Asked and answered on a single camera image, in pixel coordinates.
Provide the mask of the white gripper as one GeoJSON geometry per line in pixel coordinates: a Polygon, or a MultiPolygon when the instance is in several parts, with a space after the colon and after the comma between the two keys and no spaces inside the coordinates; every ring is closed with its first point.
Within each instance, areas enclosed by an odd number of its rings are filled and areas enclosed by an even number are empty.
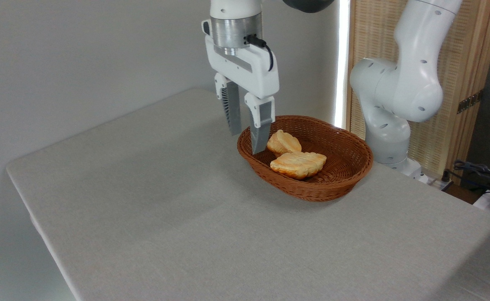
{"type": "Polygon", "coordinates": [[[248,91],[244,97],[251,116],[252,154],[267,147],[270,124],[275,122],[275,101],[279,91],[277,57],[266,48],[247,45],[226,54],[214,43],[212,21],[202,22],[208,61],[218,74],[214,77],[216,96],[222,101],[231,135],[241,133],[239,86],[248,91]]]}

